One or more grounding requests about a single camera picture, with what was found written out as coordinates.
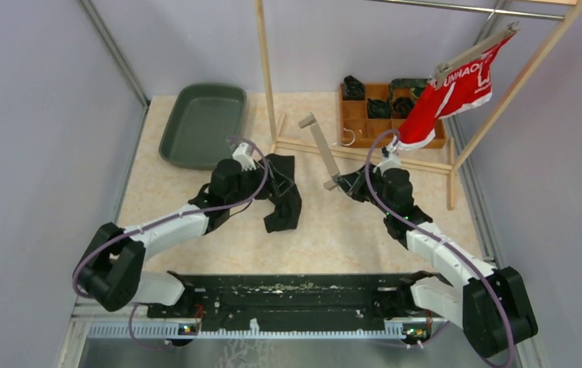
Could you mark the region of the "black striped garment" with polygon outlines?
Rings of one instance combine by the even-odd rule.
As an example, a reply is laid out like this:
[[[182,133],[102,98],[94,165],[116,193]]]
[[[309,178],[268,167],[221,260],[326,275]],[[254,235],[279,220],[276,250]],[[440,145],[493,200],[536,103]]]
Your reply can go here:
[[[265,187],[267,199],[275,208],[264,218],[265,229],[268,233],[296,229],[301,216],[302,199],[295,182],[295,157],[271,153],[266,159],[269,165]]]

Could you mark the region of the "beige clip hanger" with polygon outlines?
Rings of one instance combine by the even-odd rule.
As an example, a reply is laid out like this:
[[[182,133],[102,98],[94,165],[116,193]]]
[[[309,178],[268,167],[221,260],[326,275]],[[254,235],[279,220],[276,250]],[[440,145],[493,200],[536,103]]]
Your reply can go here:
[[[340,189],[341,186],[336,184],[335,179],[339,175],[342,175],[343,173],[341,173],[339,170],[339,167],[335,161],[334,155],[333,155],[332,151],[330,150],[330,146],[324,137],[324,134],[322,132],[320,125],[317,122],[316,117],[312,113],[309,113],[305,118],[303,118],[298,123],[298,126],[301,129],[308,128],[311,131],[311,135],[314,138],[314,142],[315,142],[315,145],[317,147],[317,150],[318,150],[319,154],[321,155],[321,158],[322,158],[324,165],[327,169],[327,174],[329,176],[329,179],[323,184],[323,187],[327,191],[334,191],[335,189],[338,189],[342,192],[342,190]]]
[[[503,40],[515,35],[518,29],[518,21],[509,23],[505,28],[497,31],[485,39],[479,41],[471,48],[462,52],[459,56],[450,61],[442,62],[435,66],[434,74],[431,76],[429,83],[437,90],[443,86],[446,78],[460,67],[478,60],[489,49],[493,48]]]

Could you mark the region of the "red underwear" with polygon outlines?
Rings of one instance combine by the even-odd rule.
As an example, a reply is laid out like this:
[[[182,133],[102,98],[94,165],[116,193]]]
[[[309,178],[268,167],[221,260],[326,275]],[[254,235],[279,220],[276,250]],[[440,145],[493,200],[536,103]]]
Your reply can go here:
[[[423,148],[436,135],[436,121],[475,109],[490,101],[492,63],[511,39],[503,40],[478,60],[455,70],[439,89],[428,84],[406,121],[398,128],[398,137],[393,139],[392,146],[400,150]]]

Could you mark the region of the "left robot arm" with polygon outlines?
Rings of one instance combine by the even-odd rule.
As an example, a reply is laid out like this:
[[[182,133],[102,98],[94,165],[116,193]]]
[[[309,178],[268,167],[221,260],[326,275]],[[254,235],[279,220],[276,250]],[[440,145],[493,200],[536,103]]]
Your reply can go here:
[[[177,317],[190,315],[196,305],[194,294],[170,272],[144,271],[145,262],[215,231],[229,219],[232,208],[254,200],[271,179],[268,159],[245,163],[224,159],[182,208],[141,225],[102,225],[74,270],[74,291],[109,312],[129,304],[160,304]]]

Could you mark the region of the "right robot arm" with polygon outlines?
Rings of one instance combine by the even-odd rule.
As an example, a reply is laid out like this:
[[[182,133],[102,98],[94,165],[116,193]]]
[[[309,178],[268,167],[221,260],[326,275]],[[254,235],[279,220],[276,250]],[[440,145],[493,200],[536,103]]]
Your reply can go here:
[[[447,237],[413,198],[409,172],[381,171],[374,165],[334,177],[338,189],[381,210],[390,237],[427,260],[438,272],[417,272],[399,288],[397,305],[407,316],[432,311],[462,329],[484,360],[506,352],[538,333],[538,323],[520,273],[497,268]]]

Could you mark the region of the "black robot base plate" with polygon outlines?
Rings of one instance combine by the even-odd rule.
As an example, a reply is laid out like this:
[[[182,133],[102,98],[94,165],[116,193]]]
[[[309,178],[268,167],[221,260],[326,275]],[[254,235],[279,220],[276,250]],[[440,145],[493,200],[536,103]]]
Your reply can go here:
[[[202,332],[380,332],[394,318],[424,319],[408,295],[415,274],[183,275],[180,301],[147,302],[153,319],[192,318]]]

